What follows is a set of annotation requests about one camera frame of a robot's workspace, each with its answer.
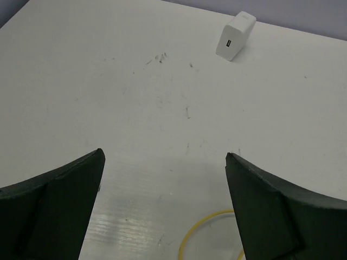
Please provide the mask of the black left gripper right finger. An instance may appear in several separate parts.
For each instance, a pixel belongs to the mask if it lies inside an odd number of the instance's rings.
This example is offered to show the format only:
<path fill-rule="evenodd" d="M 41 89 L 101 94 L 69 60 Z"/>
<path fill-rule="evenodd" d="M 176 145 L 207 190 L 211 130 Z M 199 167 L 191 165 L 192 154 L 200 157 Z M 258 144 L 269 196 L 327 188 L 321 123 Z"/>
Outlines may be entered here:
<path fill-rule="evenodd" d="M 346 259 L 346 201 L 258 168 L 235 153 L 226 177 L 246 259 Z"/>

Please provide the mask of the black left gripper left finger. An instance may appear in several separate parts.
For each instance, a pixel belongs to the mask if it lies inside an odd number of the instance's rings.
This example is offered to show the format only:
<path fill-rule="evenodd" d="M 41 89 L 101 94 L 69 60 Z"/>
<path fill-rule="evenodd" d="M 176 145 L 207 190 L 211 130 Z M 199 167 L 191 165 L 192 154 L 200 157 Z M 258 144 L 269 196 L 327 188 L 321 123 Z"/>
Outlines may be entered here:
<path fill-rule="evenodd" d="M 1 188 L 1 259 L 78 259 L 104 166 L 98 148 Z"/>

